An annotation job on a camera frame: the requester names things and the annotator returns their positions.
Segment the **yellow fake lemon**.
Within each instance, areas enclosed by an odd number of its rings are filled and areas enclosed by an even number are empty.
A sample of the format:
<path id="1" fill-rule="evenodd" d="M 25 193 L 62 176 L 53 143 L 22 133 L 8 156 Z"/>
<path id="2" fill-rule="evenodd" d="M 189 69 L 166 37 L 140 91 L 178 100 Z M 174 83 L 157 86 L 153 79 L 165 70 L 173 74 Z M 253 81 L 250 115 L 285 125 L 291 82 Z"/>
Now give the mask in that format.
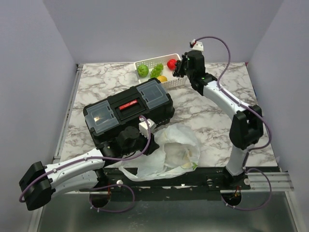
<path id="1" fill-rule="evenodd" d="M 168 81 L 168 79 L 167 79 L 165 76 L 163 76 L 163 75 L 158 76 L 157 79 L 158 79 L 161 83 L 167 82 L 167 81 Z"/>

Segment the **green fake grape bunch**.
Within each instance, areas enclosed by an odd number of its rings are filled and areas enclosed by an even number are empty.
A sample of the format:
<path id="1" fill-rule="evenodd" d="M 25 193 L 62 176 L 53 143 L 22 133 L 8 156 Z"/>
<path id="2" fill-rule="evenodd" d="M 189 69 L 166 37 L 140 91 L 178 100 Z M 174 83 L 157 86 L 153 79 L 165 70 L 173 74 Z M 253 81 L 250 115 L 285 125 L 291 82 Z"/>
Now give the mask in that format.
<path id="1" fill-rule="evenodd" d="M 157 65 L 155 65 L 150 73 L 150 78 L 157 78 L 158 76 L 160 76 L 162 74 L 163 68 L 164 66 L 162 63 L 158 63 Z"/>

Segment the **white lemon print plastic bag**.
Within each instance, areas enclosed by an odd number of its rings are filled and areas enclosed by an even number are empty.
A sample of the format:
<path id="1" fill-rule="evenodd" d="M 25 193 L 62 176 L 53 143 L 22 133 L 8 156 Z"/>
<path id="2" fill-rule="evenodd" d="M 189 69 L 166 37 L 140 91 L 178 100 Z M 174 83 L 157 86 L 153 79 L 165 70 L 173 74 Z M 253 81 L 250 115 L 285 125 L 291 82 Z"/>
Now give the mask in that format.
<path id="1" fill-rule="evenodd" d="M 159 145 L 155 152 L 121 162 L 119 170 L 130 180 L 170 179 L 198 167 L 201 145 L 189 126 L 172 124 L 156 132 L 154 140 Z"/>

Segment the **green fake guava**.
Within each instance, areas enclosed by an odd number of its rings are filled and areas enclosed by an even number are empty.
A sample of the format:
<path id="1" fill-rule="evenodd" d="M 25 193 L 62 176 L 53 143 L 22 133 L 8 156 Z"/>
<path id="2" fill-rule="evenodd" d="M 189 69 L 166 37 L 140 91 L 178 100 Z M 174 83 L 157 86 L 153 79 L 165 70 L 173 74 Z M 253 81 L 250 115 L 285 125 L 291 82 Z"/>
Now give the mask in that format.
<path id="1" fill-rule="evenodd" d="M 139 77 L 145 78 L 149 73 L 149 68 L 147 65 L 141 64 L 137 67 L 137 72 L 138 72 Z"/>

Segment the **dark purple fake grapes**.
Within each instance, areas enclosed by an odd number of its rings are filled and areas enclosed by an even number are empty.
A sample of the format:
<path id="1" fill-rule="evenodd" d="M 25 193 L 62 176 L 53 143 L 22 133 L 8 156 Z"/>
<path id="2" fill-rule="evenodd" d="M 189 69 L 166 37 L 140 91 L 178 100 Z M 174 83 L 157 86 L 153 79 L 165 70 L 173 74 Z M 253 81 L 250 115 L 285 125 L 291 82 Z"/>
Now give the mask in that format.
<path id="1" fill-rule="evenodd" d="M 183 78 L 185 76 L 184 63 L 182 60 L 176 61 L 175 69 L 172 75 L 177 78 Z"/>

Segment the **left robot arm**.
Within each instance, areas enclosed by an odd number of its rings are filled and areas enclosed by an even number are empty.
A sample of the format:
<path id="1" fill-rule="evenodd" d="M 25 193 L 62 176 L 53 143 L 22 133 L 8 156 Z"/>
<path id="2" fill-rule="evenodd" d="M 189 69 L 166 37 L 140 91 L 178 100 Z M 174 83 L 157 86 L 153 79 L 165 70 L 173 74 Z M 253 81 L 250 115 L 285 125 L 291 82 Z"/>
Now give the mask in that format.
<path id="1" fill-rule="evenodd" d="M 118 161 L 150 155 L 158 148 L 149 129 L 129 126 L 116 138 L 78 157 L 48 165 L 40 161 L 33 163 L 19 181 L 19 201 L 32 211 L 45 206 L 53 197 L 71 191 L 123 189 L 126 185 L 122 180 L 111 180 L 104 168 Z"/>

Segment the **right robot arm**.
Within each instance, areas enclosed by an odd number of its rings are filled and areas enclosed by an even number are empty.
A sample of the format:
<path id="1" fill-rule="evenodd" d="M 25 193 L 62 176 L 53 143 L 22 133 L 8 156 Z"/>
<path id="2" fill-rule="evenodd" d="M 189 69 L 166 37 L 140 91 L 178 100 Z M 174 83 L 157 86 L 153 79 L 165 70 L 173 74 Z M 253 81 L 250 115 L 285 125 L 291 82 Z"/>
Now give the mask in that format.
<path id="1" fill-rule="evenodd" d="M 222 184 L 227 189 L 234 189 L 245 175 L 247 152 L 264 134 L 262 110 L 258 105 L 250 106 L 219 87 L 218 79 L 206 72 L 202 52 L 191 50 L 182 55 L 176 63 L 173 76 L 187 76 L 191 87 L 201 96 L 214 102 L 231 119 L 229 138 L 233 145 L 229 161 L 223 169 Z"/>

